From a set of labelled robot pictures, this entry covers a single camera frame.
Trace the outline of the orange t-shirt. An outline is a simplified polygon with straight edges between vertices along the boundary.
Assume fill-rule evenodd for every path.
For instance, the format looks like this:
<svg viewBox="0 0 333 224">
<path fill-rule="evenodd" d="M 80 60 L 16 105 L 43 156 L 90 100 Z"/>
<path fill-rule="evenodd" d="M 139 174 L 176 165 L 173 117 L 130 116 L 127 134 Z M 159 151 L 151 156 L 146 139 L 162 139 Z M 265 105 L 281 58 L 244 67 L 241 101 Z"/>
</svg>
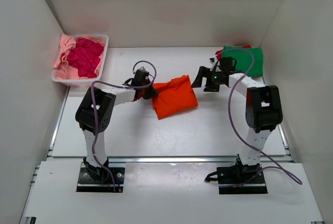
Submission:
<svg viewBox="0 0 333 224">
<path fill-rule="evenodd" d="M 198 106 L 189 75 L 173 78 L 165 83 L 154 83 L 153 87 L 158 93 L 151 99 L 158 120 Z"/>
</svg>

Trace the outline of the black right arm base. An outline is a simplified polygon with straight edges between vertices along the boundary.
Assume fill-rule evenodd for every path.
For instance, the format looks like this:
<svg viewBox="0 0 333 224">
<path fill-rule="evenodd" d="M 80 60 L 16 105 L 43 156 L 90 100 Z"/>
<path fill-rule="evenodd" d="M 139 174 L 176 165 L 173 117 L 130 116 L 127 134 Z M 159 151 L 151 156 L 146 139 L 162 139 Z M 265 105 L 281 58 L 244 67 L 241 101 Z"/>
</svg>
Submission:
<svg viewBox="0 0 333 224">
<path fill-rule="evenodd" d="M 213 181 L 218 183 L 220 195 L 268 193 L 261 164 L 244 165 L 238 156 L 232 165 L 217 167 L 204 179 Z"/>
</svg>

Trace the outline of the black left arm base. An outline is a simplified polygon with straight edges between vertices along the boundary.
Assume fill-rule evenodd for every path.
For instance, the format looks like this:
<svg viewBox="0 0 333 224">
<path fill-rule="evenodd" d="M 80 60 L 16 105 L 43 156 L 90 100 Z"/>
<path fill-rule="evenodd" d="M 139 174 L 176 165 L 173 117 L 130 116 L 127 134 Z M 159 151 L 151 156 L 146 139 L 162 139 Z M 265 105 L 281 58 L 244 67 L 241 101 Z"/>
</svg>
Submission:
<svg viewBox="0 0 333 224">
<path fill-rule="evenodd" d="M 109 167 L 108 171 L 102 167 L 93 167 L 83 158 L 76 184 L 76 192 L 122 193 L 125 179 L 125 164 Z"/>
</svg>

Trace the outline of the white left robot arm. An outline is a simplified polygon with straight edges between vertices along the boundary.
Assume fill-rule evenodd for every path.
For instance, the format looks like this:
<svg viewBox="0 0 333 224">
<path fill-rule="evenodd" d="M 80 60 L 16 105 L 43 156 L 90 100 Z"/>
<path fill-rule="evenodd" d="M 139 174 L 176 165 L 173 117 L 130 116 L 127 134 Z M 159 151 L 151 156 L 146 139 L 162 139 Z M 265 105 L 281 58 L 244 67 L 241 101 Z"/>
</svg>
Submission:
<svg viewBox="0 0 333 224">
<path fill-rule="evenodd" d="M 100 89 L 90 87 L 75 114 L 75 120 L 82 130 L 86 142 L 86 167 L 96 181 L 104 181 L 109 175 L 108 158 L 105 151 L 104 131 L 107 129 L 113 108 L 138 99 L 151 99 L 158 95 L 144 68 L 135 71 L 134 77 L 122 86 Z"/>
</svg>

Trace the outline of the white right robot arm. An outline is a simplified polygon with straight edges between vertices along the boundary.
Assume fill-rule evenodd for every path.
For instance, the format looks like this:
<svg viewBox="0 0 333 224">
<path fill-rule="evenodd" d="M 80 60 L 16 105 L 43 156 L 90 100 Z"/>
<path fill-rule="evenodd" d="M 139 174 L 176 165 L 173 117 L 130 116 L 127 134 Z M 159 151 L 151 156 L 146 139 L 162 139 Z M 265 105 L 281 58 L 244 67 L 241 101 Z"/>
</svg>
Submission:
<svg viewBox="0 0 333 224">
<path fill-rule="evenodd" d="M 238 155 L 241 165 L 233 170 L 238 182 L 246 182 L 252 176 L 249 166 L 260 163 L 261 151 L 270 136 L 283 120 L 279 89 L 275 85 L 265 85 L 236 70 L 237 61 L 231 57 L 212 62 L 212 67 L 201 66 L 193 81 L 192 88 L 200 88 L 206 79 L 205 92 L 218 92 L 221 85 L 231 89 L 228 98 L 228 114 L 231 115 L 231 98 L 238 92 L 246 99 L 245 119 L 249 126 L 245 148 Z"/>
</svg>

